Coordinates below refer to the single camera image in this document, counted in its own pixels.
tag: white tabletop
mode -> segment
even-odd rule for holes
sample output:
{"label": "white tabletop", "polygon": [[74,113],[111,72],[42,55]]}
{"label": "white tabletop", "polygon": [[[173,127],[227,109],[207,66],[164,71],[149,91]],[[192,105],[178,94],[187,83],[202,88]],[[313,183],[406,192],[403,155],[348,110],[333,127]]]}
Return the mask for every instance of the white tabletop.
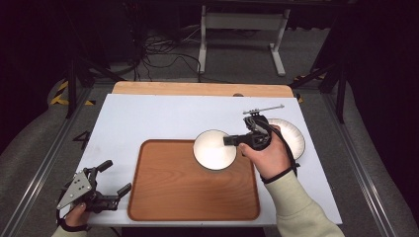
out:
{"label": "white tabletop", "polygon": [[[340,224],[317,152],[295,98],[252,98],[211,96],[107,96],[77,171],[96,167],[106,160],[114,165],[98,174],[97,191],[115,195],[132,183],[139,147],[148,139],[195,139],[203,131],[222,130],[230,135],[248,132],[242,113],[284,105],[283,109],[262,112],[267,119],[284,119],[299,128],[305,150],[297,160],[298,179],[308,194],[320,204],[327,217]],[[252,221],[133,221],[127,215],[129,194],[117,211],[92,214],[91,225],[106,226],[267,226],[276,224],[275,207],[256,171],[261,211]]]}

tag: wooden tray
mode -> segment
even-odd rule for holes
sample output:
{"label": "wooden tray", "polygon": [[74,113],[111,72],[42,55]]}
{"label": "wooden tray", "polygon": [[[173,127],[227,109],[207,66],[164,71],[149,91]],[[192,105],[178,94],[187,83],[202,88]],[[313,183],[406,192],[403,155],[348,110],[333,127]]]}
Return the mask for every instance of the wooden tray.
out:
{"label": "wooden tray", "polygon": [[253,220],[259,198],[253,164],[237,152],[212,171],[194,157],[194,140],[147,140],[140,148],[128,205],[135,221]]}

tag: beige sleeve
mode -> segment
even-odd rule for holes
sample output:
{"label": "beige sleeve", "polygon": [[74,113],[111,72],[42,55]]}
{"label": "beige sleeve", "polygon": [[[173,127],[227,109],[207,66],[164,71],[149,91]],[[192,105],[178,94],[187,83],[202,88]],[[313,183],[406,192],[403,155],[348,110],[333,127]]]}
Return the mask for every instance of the beige sleeve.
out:
{"label": "beige sleeve", "polygon": [[68,232],[58,226],[55,232],[53,233],[52,237],[86,237],[87,231],[77,231],[77,232]]}
{"label": "beige sleeve", "polygon": [[278,229],[283,237],[344,236],[308,196],[293,172],[266,185],[266,188],[274,200]]}

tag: round white plate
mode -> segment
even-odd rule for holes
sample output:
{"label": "round white plate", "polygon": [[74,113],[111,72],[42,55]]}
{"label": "round white plate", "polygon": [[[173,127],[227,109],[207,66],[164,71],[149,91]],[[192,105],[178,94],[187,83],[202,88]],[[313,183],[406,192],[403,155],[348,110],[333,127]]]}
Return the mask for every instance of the round white plate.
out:
{"label": "round white plate", "polygon": [[269,118],[268,122],[269,124],[277,125],[281,128],[281,134],[289,145],[290,150],[293,153],[293,158],[295,160],[298,159],[305,149],[305,140],[301,131],[292,123],[283,119]]}
{"label": "round white plate", "polygon": [[227,135],[220,130],[208,130],[197,137],[194,155],[202,166],[210,170],[222,170],[233,163],[237,148],[224,145],[223,138]]}

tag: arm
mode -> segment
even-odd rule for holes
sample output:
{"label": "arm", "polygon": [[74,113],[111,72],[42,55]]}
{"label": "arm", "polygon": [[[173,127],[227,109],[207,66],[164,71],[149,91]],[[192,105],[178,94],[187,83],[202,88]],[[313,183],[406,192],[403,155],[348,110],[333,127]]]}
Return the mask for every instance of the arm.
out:
{"label": "arm", "polygon": [[272,132],[271,144],[255,151],[239,145],[261,174],[277,210],[277,226],[283,237],[344,236],[323,209],[308,196],[291,169],[284,143]]}
{"label": "arm", "polygon": [[85,210],[85,203],[76,205],[56,228],[52,237],[86,237],[87,220],[90,213]]}

